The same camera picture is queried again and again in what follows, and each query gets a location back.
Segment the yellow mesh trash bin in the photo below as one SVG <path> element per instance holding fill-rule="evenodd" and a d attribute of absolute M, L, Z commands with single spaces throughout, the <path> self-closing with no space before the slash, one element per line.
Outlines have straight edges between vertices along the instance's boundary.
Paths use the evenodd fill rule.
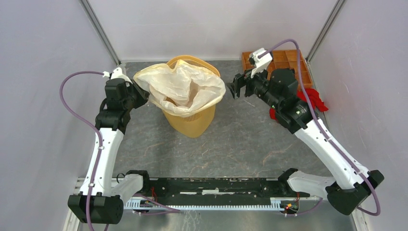
<path fill-rule="evenodd" d="M 206 61 L 191 55 L 176 56 L 170 61 L 168 61 L 166 64 L 169 67 L 173 68 L 177 64 L 178 60 L 183 60 L 194 66 L 205 67 L 211 72 L 213 72 L 216 76 L 220 77 L 220 73 L 215 67 L 213 67 Z M 215 111 L 216 106 L 213 105 L 206 108 L 205 110 L 202 110 L 188 117 L 171 115 L 165 111 L 162 112 L 166 117 L 167 121 L 169 122 L 169 124 L 171 125 L 171 127 L 173 127 L 176 131 L 180 132 L 181 134 L 189 138 L 197 138 L 207 130 L 207 128 L 214 119 Z"/>

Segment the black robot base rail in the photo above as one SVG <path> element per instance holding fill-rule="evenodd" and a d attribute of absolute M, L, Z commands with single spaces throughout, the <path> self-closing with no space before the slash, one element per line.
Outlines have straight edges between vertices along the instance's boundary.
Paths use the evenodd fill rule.
<path fill-rule="evenodd" d="M 148 178 L 138 194 L 171 205 L 268 205 L 271 198 L 309 197 L 278 178 Z"/>

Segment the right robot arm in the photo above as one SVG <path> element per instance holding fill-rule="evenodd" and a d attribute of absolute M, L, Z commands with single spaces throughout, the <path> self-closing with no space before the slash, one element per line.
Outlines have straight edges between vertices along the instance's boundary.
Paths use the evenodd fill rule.
<path fill-rule="evenodd" d="M 375 196 L 384 176 L 378 170 L 368 170 L 341 146 L 314 109 L 297 96 L 298 85 L 294 70 L 289 68 L 271 73 L 249 69 L 226 84 L 234 99 L 244 89 L 246 97 L 254 95 L 265 102 L 274 110 L 277 122 L 306 144 L 331 173 L 322 177 L 290 168 L 279 176 L 279 193 L 315 195 L 341 214 L 350 215 L 369 196 Z"/>

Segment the cream translucent plastic trash bag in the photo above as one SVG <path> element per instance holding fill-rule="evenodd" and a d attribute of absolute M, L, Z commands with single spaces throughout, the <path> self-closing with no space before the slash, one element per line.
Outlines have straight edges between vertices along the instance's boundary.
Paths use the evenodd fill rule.
<path fill-rule="evenodd" d="M 206 67 L 178 60 L 174 67 L 154 64 L 137 72 L 133 80 L 149 92 L 149 101 L 163 111 L 187 117 L 220 102 L 224 81 Z"/>

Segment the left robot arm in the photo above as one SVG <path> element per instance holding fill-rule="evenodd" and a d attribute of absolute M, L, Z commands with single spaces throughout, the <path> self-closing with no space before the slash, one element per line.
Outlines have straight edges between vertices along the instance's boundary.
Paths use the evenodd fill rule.
<path fill-rule="evenodd" d="M 117 224 L 124 205 L 135 193 L 146 196 L 151 183 L 146 171 L 130 171 L 116 186 L 112 185 L 113 169 L 123 140 L 130 111 L 147 102 L 146 92 L 125 77 L 112 78 L 105 85 L 103 100 L 95 124 L 95 143 L 89 169 L 79 194 L 68 198 L 68 207 L 82 223 Z"/>

